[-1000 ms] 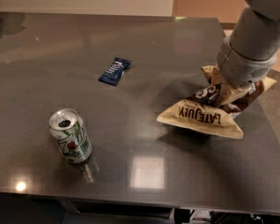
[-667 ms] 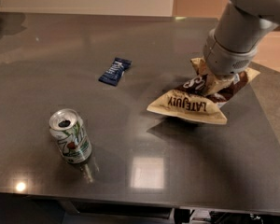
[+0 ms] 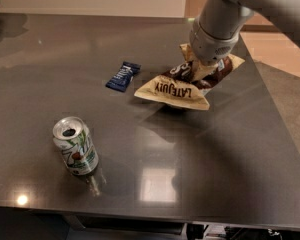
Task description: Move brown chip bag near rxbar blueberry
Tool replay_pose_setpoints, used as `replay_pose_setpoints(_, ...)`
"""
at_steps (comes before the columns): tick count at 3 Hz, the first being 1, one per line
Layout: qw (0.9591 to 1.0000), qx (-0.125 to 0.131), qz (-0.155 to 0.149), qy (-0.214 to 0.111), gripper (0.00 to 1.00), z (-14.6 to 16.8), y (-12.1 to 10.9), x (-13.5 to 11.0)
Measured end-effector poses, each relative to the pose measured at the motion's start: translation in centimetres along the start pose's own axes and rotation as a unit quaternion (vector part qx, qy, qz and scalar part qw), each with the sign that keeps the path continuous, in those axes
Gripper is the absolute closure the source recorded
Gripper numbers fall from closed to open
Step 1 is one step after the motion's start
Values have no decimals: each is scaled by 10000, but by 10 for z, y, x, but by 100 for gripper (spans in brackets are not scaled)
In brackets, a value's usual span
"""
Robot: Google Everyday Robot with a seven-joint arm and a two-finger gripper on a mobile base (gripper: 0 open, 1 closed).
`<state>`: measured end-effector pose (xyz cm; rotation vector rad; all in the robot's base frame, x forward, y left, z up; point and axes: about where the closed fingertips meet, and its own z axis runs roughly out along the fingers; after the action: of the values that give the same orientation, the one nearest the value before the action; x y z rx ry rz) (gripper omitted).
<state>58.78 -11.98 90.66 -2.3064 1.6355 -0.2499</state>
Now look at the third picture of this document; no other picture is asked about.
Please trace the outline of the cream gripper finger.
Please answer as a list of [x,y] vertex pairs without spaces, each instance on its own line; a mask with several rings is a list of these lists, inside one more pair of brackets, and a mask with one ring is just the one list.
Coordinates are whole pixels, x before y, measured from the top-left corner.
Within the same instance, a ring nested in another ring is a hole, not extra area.
[[208,76],[210,73],[215,71],[217,64],[204,65],[199,60],[194,60],[192,63],[192,78],[191,82],[198,81]]

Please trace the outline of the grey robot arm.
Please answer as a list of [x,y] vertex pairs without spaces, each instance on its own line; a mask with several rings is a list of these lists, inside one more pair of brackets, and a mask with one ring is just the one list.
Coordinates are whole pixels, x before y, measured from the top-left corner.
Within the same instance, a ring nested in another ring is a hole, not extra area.
[[300,0],[206,0],[190,43],[205,64],[243,38],[254,59],[300,77]]

